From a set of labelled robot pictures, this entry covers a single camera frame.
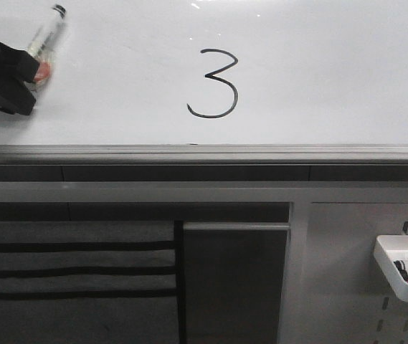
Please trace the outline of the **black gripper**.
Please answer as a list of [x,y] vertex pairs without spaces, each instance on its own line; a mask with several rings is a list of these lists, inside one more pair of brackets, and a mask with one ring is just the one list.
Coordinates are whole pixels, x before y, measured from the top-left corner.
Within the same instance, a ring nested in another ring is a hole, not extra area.
[[[33,82],[39,62],[24,50],[0,43],[0,74],[25,82]],[[30,115],[36,99],[20,81],[0,78],[0,111],[9,114]]]

